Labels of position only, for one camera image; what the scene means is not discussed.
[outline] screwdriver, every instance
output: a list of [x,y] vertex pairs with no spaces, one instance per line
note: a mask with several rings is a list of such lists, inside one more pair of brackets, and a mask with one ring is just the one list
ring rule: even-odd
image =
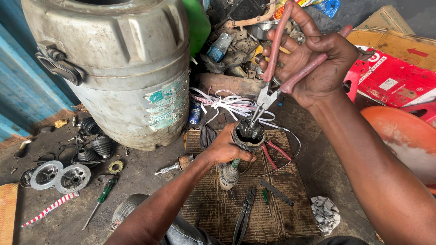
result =
[[110,189],[112,188],[113,184],[115,183],[114,179],[110,179],[108,183],[106,184],[105,188],[103,189],[102,194],[97,199],[97,206],[94,208],[94,211],[92,211],[91,216],[89,217],[88,221],[86,222],[85,226],[83,227],[82,231],[85,230],[86,226],[88,226],[89,221],[92,219],[92,217],[95,214],[95,211],[97,211],[97,208],[99,208],[100,204],[105,200],[106,195],[109,193]]
[[266,195],[266,190],[265,189],[262,190],[262,194],[263,194],[263,198],[265,199],[266,206],[268,207],[269,216],[271,217],[271,210],[269,209],[269,202],[268,202],[268,197]]

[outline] hand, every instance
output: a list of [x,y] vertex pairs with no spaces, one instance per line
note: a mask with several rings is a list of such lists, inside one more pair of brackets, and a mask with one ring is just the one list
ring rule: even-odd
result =
[[218,134],[214,142],[201,153],[201,155],[207,157],[213,165],[230,162],[236,158],[247,162],[254,162],[256,160],[256,156],[253,153],[241,149],[233,141],[233,128],[237,123],[238,122],[227,124],[221,133]]
[[[300,26],[306,42],[298,44],[286,34],[283,34],[280,46],[291,54],[279,52],[278,61],[284,67],[277,66],[275,76],[285,82],[301,70],[320,53],[327,53],[328,58],[309,75],[295,84],[291,96],[304,108],[311,107],[315,102],[332,98],[342,89],[345,75],[358,58],[357,48],[338,33],[323,35],[312,17],[300,5],[293,2],[291,18]],[[268,31],[267,38],[272,41],[276,30]],[[263,55],[269,57],[271,47],[263,50]],[[268,62],[261,61],[260,68],[264,71]]]

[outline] red arrow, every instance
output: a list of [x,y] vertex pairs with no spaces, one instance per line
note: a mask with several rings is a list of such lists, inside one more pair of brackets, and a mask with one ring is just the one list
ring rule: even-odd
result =
[[418,51],[418,50],[416,50],[416,48],[411,48],[411,49],[408,49],[407,51],[409,52],[409,54],[419,55],[419,56],[422,56],[424,58],[429,56],[429,54]]

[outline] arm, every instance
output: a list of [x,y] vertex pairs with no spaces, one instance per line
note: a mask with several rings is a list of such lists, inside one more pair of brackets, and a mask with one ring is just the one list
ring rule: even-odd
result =
[[252,153],[242,150],[233,142],[235,125],[236,122],[226,125],[215,141],[179,176],[142,202],[105,244],[158,244],[189,194],[210,168],[235,158],[255,161],[256,157]]
[[[291,17],[306,42],[298,45],[284,35],[275,75],[285,81],[325,52],[328,59],[298,82],[292,96],[314,116],[336,152],[354,193],[386,244],[432,244],[436,241],[436,200],[413,173],[386,147],[342,89],[358,53],[337,33],[322,35],[311,17],[294,3]],[[274,31],[268,33],[273,40]],[[270,48],[264,50],[269,56]],[[262,70],[267,62],[261,62]]]

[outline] red-handled pliers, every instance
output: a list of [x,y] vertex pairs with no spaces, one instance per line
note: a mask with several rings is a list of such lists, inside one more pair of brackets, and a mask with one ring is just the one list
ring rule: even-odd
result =
[[[277,151],[279,151],[282,155],[284,155],[289,161],[292,160],[292,158],[290,156],[288,156],[288,154],[286,154],[286,152],[284,152],[280,147],[276,146],[275,144],[273,144],[271,142],[271,140],[268,140],[266,142],[269,146],[271,146],[272,148],[276,149]],[[271,159],[271,157],[268,154],[268,150],[266,149],[266,145],[262,144],[262,146],[260,147],[262,148],[263,152],[265,153],[266,158],[268,159],[269,163],[272,165],[272,167],[274,168],[274,170],[277,170],[277,166],[276,164],[273,162],[273,160]]]

